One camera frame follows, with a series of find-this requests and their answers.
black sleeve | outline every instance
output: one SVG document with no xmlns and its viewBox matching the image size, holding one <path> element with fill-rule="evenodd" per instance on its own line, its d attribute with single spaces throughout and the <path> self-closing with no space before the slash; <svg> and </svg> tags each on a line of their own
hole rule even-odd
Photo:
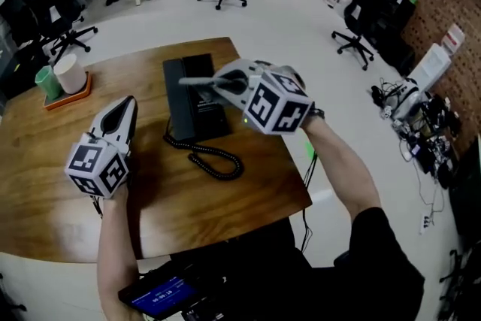
<svg viewBox="0 0 481 321">
<path fill-rule="evenodd" d="M 424 294 L 424 277 L 399 246 L 383 209 L 362 211 L 349 243 L 352 297 L 371 319 L 414 320 Z"/>
</svg>

person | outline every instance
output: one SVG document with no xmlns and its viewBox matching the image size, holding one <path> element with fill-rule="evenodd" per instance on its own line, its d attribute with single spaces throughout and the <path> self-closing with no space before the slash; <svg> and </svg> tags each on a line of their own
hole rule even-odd
<svg viewBox="0 0 481 321">
<path fill-rule="evenodd" d="M 295 249 L 289 219 L 240 236 L 232 243 L 236 248 L 232 254 L 237 256 L 234 264 L 242 267 L 240 281 L 244 279 L 249 293 L 253 282 L 261 286 L 248 301 L 243 296 L 243 304 L 257 301 L 252 309 L 267 309 L 256 319 L 300 319 L 302 315 L 309 319 L 414 320 L 424 277 L 396 241 L 367 167 L 321 118 L 308 117 L 302 128 L 351 217 L 349 251 L 333 268 L 311 268 Z M 98 291 L 109 321 L 143 319 L 117 295 L 139 277 L 129 236 L 127 198 L 124 185 L 104 202 Z"/>
</svg>

green cup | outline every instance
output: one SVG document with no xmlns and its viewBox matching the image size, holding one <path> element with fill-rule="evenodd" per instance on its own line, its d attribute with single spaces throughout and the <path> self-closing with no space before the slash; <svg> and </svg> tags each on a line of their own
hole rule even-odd
<svg viewBox="0 0 481 321">
<path fill-rule="evenodd" d="M 55 99 L 62 93 L 57 77 L 53 73 L 53 68 L 46 65 L 35 75 L 35 84 L 39 86 L 50 100 Z"/>
</svg>

cup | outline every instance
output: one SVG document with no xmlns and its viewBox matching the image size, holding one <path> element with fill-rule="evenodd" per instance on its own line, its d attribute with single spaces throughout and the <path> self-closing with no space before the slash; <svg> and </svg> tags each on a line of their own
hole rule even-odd
<svg viewBox="0 0 481 321">
<path fill-rule="evenodd" d="M 87 82 L 87 74 L 77 62 L 77 56 L 74 53 L 61 58 L 53 68 L 53 72 L 68 94 L 81 91 Z"/>
<path fill-rule="evenodd" d="M 55 99 L 62 93 L 62 86 L 49 65 L 42 67 L 35 75 L 35 84 L 45 92 L 49 99 Z"/>
</svg>

green tape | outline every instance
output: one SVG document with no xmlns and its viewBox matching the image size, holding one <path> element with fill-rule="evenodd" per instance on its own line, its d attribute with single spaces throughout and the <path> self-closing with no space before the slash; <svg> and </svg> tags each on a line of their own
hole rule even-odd
<svg viewBox="0 0 481 321">
<path fill-rule="evenodd" d="M 306 151 L 309 159 L 312 159 L 314 157 L 314 147 L 310 142 L 306 142 Z"/>
</svg>

